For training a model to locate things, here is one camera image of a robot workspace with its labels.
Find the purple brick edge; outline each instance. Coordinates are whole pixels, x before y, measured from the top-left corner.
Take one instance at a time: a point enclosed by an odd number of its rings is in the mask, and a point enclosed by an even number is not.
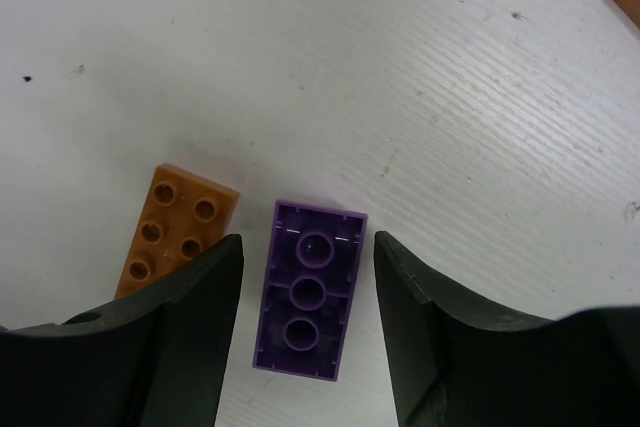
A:
[[[349,302],[347,303],[347,309],[345,311],[345,321],[344,321],[344,333],[343,333],[343,337],[340,342],[340,347],[338,348],[338,359],[336,361],[336,371],[335,374],[333,376],[333,378],[328,378],[328,377],[317,377],[315,375],[309,375],[309,374],[302,374],[302,373],[298,373],[298,372],[290,372],[288,370],[283,370],[283,369],[272,369],[272,368],[268,368],[268,367],[263,367],[261,365],[258,365],[258,348],[260,346],[260,337],[262,334],[262,323],[263,323],[263,307],[264,307],[264,303],[265,303],[265,292],[266,292],[266,288],[267,285],[269,283],[269,279],[268,279],[268,270],[269,270],[269,261],[271,260],[271,254],[273,251],[273,244],[274,244],[274,240],[276,237],[276,229],[275,229],[275,223],[277,221],[278,218],[278,211],[280,210],[280,207],[285,206],[285,207],[293,207],[293,208],[298,208],[298,209],[306,209],[306,210],[312,210],[315,212],[321,212],[321,213],[325,213],[325,214],[335,214],[335,215],[342,215],[342,216],[348,216],[348,217],[355,217],[357,219],[362,219],[364,222],[362,224],[362,231],[361,231],[361,236],[360,236],[360,243],[358,244],[358,248],[356,249],[356,265],[355,265],[355,269],[353,272],[353,290],[351,292],[351,296],[349,297]],[[361,256],[362,256],[362,248],[364,246],[364,240],[365,240],[365,234],[366,234],[366,230],[367,230],[367,220],[369,219],[369,216],[365,213],[362,212],[354,212],[354,211],[350,211],[350,210],[344,210],[344,209],[337,209],[337,208],[330,208],[330,207],[323,207],[323,206],[319,206],[319,205],[314,205],[314,204],[305,204],[303,202],[290,202],[287,200],[276,200],[276,204],[275,207],[273,209],[273,221],[271,222],[271,240],[269,243],[269,253],[267,254],[267,266],[265,268],[265,275],[264,275],[264,282],[262,284],[262,300],[260,301],[260,312],[259,312],[259,322],[258,322],[258,330],[257,330],[257,334],[256,334],[256,344],[255,347],[253,349],[253,367],[255,369],[260,369],[260,370],[267,370],[269,372],[280,372],[283,374],[289,374],[289,375],[297,375],[300,377],[309,377],[312,379],[320,379],[320,380],[327,380],[327,381],[332,381],[335,382],[338,380],[338,374],[340,373],[340,364],[342,364],[342,349],[344,348],[344,341],[346,339],[346,335],[347,335],[347,328],[349,327],[349,317],[351,316],[351,304],[353,303],[353,296],[355,294],[355,286],[356,286],[356,282],[358,280],[358,272],[360,271],[360,261],[361,261]]]

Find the white table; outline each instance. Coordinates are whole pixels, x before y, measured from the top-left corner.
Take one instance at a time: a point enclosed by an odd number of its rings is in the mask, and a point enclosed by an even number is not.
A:
[[[395,422],[371,235],[339,381],[251,368],[276,198],[368,212],[370,234],[537,315],[640,299],[640,30],[609,0],[0,12],[0,323],[112,298],[157,164],[235,187],[246,273],[219,426]]]

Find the underside of purple brick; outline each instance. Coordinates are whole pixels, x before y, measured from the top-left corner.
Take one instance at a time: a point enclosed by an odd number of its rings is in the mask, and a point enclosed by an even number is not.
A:
[[[367,215],[276,202],[254,367],[336,380]]]

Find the purple lego brick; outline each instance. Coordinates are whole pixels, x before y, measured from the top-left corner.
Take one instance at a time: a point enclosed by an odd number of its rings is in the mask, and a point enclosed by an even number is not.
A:
[[[279,200],[253,366],[336,380],[367,215]]]

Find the black plastic part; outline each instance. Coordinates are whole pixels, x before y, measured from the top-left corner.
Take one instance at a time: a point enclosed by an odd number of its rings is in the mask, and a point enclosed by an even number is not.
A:
[[[374,263],[401,426],[640,426],[640,308],[527,315],[387,232],[376,234]]]
[[[230,235],[65,324],[0,332],[0,425],[211,427],[243,262]]]

